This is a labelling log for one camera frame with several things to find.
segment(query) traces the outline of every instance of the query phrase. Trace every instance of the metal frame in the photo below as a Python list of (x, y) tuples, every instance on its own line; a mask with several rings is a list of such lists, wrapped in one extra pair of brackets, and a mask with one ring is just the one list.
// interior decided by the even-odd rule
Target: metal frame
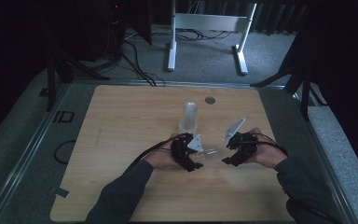
[(251, 28), (255, 8), (257, 4), (252, 4), (252, 12), (249, 17), (232, 17), (232, 16), (215, 16), (215, 15), (199, 15), (176, 13), (176, 0), (172, 0), (172, 40), (170, 44), (170, 54), (168, 58), (168, 70), (175, 69), (176, 60), (176, 29), (201, 29), (201, 30), (218, 30), (230, 32), (242, 32), (240, 44), (235, 46), (235, 54), (238, 59), (240, 71), (243, 75), (248, 74), (243, 48), (246, 38)]
[(54, 119), (54, 115), (58, 110), (60, 102), (63, 96), (65, 95), (67, 89), (69, 88), (69, 85), (70, 84), (62, 83), (62, 86), (60, 87), (60, 90), (57, 94), (55, 105), (42, 119), (32, 139), (28, 143), (27, 148), (24, 149), (24, 152), (22, 153), (20, 159), (17, 161), (16, 165), (8, 175), (5, 184), (0, 189), (0, 217), (3, 215), (7, 207), (7, 204), (9, 203), (11, 197), (13, 196), (22, 178), (24, 177), (29, 164), (33, 160), (34, 155), (37, 152), (40, 143), (42, 142), (51, 122)]
[[(123, 79), (123, 80), (74, 80), (74, 84), (91, 84), (91, 85), (128, 85), (128, 86), (147, 86), (148, 83), (143, 80), (135, 80), (135, 79)], [(16, 166), (10, 172), (9, 176), (5, 184), (0, 189), (0, 217), (3, 215), (11, 197), (13, 196), (15, 190), (20, 184), (25, 172), (28, 169), (29, 164), (34, 158), (35, 153), (38, 150), (40, 143), (42, 142), (51, 121), (54, 119), (54, 115), (56, 114), (58, 107), (62, 101), (63, 96), (68, 90), (70, 84), (62, 84), (59, 89), (57, 103), (50, 112), (46, 114), (44, 119), (41, 121), (39, 127), (37, 128), (33, 138), (30, 140), (26, 149), (16, 163)], [(174, 82), (167, 81), (165, 82), (165, 86), (168, 87), (200, 87), (200, 88), (230, 88), (230, 89), (256, 89), (251, 87), (248, 84), (216, 84), (216, 83), (193, 83), (193, 82)], [(268, 89), (282, 90), (284, 86), (267, 86)], [(346, 199), (345, 192), (342, 187), (339, 185), (337, 178), (335, 176), (335, 172), (332, 169), (326, 155), (324, 154), (324, 150), (322, 145), (320, 144), (318, 137), (316, 136), (314, 130), (304, 122), (305, 130), (308, 130), (311, 139), (313, 139), (313, 147), (316, 149), (315, 156), (316, 161), (321, 166), (321, 170), (323, 172), (324, 178), (326, 179), (326, 183), (330, 186), (333, 194), (334, 200), (337, 205), (338, 212), (341, 214), (341, 217), (344, 219), (344, 223), (358, 223), (356, 215), (351, 210), (351, 207)]]

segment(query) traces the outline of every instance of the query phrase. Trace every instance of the dark sleeve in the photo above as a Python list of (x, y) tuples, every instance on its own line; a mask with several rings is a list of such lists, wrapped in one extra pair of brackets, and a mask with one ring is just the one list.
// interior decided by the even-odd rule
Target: dark sleeve
[(301, 201), (324, 213), (332, 207), (330, 188), (321, 177), (312, 172), (300, 158), (291, 157), (280, 162), (275, 170), (283, 189), (293, 199), (286, 203), (287, 211), (297, 223), (324, 223), (324, 219), (314, 215), (298, 204)]
[(128, 173), (106, 185), (84, 223), (127, 223), (152, 173), (150, 163), (139, 161)]

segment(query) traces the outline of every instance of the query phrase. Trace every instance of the white metal frame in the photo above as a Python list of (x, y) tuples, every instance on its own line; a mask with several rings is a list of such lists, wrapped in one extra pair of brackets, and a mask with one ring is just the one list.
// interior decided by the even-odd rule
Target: white metal frame
[(255, 7), (256, 4), (253, 4), (252, 13), (249, 17), (185, 14), (176, 13), (176, 0), (172, 0), (172, 40), (170, 44), (168, 70), (173, 71), (175, 69), (176, 29), (216, 30), (242, 32), (240, 44), (235, 46), (235, 53), (237, 55), (241, 73), (243, 75), (247, 75), (248, 69), (246, 67), (246, 61), (243, 55), (243, 48), (245, 46), (246, 38), (248, 37), (252, 19), (255, 14)]

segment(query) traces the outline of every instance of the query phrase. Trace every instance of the wooden table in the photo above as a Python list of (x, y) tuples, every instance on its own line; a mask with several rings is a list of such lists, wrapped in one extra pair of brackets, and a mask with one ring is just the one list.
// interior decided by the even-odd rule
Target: wooden table
[[(205, 103), (208, 96), (213, 105)], [(185, 102), (198, 104), (202, 146), (216, 149), (218, 157), (201, 161), (204, 167), (191, 173), (155, 170), (131, 220), (292, 220), (274, 170), (221, 161), (234, 154), (222, 141), (227, 127), (241, 118), (241, 133), (259, 127), (273, 137), (257, 91), (140, 86), (96, 88), (61, 184), (70, 195), (57, 196), (51, 219), (84, 220), (106, 184), (141, 152), (178, 132)]]

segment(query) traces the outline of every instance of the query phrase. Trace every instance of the tape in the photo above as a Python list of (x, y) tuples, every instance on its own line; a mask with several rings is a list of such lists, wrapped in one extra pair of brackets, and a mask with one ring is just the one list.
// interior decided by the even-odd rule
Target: tape
[(56, 188), (56, 187), (52, 187), (50, 190), (50, 193), (61, 196), (63, 198), (69, 197), (69, 194), (70, 194), (68, 190), (60, 189), (60, 188)]

